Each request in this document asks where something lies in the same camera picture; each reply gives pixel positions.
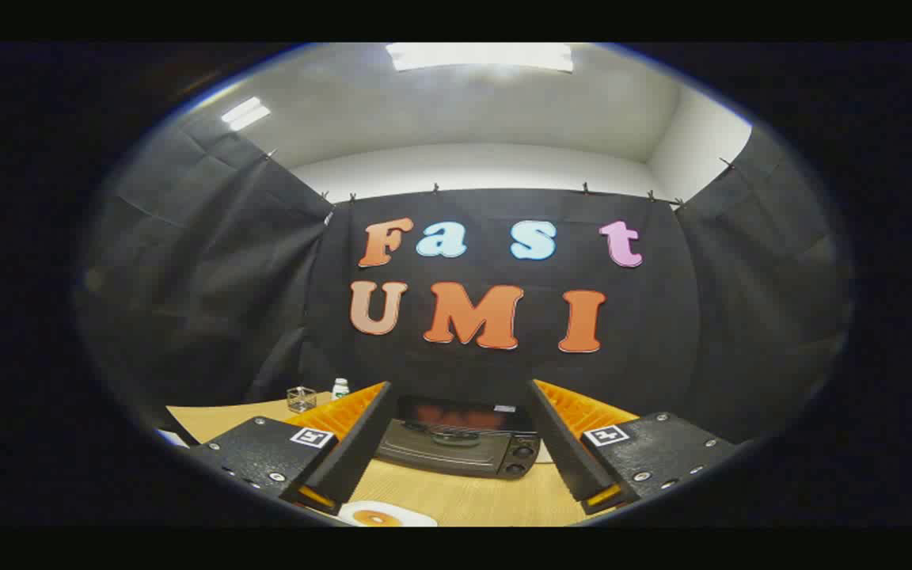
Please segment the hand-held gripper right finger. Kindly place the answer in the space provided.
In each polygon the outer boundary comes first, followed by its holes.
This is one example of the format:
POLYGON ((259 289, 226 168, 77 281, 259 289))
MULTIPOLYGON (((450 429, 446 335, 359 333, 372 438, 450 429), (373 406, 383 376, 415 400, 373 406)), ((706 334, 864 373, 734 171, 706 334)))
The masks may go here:
POLYGON ((586 515, 666 493, 738 451, 674 412, 638 416, 538 379, 527 390, 530 417, 586 515))

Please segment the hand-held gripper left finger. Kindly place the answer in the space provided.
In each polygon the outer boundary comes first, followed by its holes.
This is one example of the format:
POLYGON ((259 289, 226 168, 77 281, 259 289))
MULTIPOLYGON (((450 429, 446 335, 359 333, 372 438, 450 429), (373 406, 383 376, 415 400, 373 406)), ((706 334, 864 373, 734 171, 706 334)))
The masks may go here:
POLYGON ((188 448, 193 461, 276 500, 337 515, 393 420, 391 382, 286 420, 251 417, 188 448))

